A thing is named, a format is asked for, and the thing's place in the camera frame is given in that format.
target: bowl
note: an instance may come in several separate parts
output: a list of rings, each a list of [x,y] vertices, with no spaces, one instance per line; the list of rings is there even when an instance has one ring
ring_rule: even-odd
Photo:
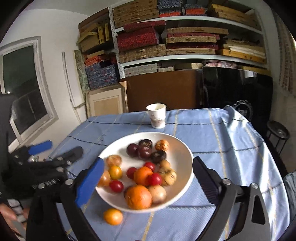
[[[120,179],[120,181],[123,183],[124,189],[126,189],[128,186],[135,185],[135,182],[126,176],[126,171],[130,167],[140,168],[145,163],[145,161],[142,161],[139,158],[130,157],[126,153],[126,148],[131,143],[138,144],[139,141],[142,139],[150,139],[153,142],[153,145],[155,145],[157,141],[162,139],[165,139],[169,142],[170,147],[169,150],[166,151],[166,160],[170,162],[172,169],[176,171],[177,180],[173,185],[164,187],[167,193],[167,197],[164,200],[164,202],[162,202],[161,204],[152,204],[150,208],[141,210],[130,209],[126,204],[123,192],[118,194],[112,192],[109,187],[96,187],[97,193],[105,202],[107,202],[112,207],[124,212],[150,213],[171,205],[187,191],[194,176],[192,171],[193,155],[188,146],[184,142],[182,142],[174,136],[164,133],[140,132],[116,140],[115,142],[110,144],[106,149],[104,149],[102,153],[99,155],[99,157],[104,159],[104,161],[108,156],[114,154],[120,155],[122,157],[122,163],[120,167],[122,169],[123,176]]]

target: window frame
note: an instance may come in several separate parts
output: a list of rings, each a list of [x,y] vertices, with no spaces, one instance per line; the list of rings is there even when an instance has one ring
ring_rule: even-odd
[[[52,103],[48,86],[45,78],[44,67],[42,62],[41,54],[41,36],[30,37],[26,39],[21,39],[7,45],[0,47],[0,90],[2,94],[5,93],[4,78],[3,78],[3,56],[9,54],[13,51],[16,51],[21,48],[28,46],[33,46],[34,51],[34,63],[37,82],[41,97],[47,111],[47,115],[36,121],[28,129],[26,129],[22,134],[19,133],[17,127],[12,119],[10,118],[10,124],[15,133],[16,139],[10,144],[9,151],[15,150],[19,145],[25,145],[32,142],[37,136],[39,136],[45,129],[52,125],[55,121],[58,120],[57,113],[54,109]]]

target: table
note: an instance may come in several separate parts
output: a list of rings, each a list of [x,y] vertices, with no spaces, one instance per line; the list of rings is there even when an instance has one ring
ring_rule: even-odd
[[[230,106],[167,111],[166,123],[163,129],[153,129],[146,112],[91,117],[68,135],[50,157],[81,146],[83,157],[68,169],[69,176],[75,178],[106,146],[125,135],[159,131],[176,136],[187,144],[194,157],[200,156],[221,178],[229,178],[238,185],[249,186],[255,182],[260,186],[272,240],[277,240],[289,225],[287,194],[264,140],[251,123]],[[57,206],[68,236],[76,240],[62,205]],[[121,225],[110,226],[104,222],[103,212],[108,208],[110,206],[96,192],[82,208],[102,241],[196,240],[215,210],[196,178],[187,192],[171,206],[154,213],[124,213]],[[235,206],[220,240],[228,237],[237,210],[238,206]]]

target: striped tablecloth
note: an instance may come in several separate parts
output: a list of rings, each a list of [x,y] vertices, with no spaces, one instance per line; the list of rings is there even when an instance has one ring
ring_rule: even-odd
[[[81,146],[84,149],[82,159],[69,167],[69,175],[76,177],[106,146],[123,136],[146,131],[173,135],[186,143],[193,155],[200,156],[221,178],[245,186],[258,183],[268,211],[272,240],[277,240],[289,225],[287,194],[268,148],[250,122],[226,106],[223,110],[167,111],[166,123],[163,129],[153,129],[146,112],[91,117],[68,135],[51,157]],[[82,208],[102,241],[196,240],[215,210],[196,178],[171,206],[154,213],[124,213],[121,225],[110,226],[104,222],[103,212],[108,208],[110,206],[96,192]],[[61,204],[58,209],[67,234],[76,240]],[[228,237],[237,210],[235,207],[220,240]]]

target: white cup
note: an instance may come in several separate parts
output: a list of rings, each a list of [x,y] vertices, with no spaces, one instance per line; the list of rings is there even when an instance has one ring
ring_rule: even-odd
[[[164,104],[150,104],[146,107],[153,128],[162,129],[165,127],[165,109],[166,105]]]

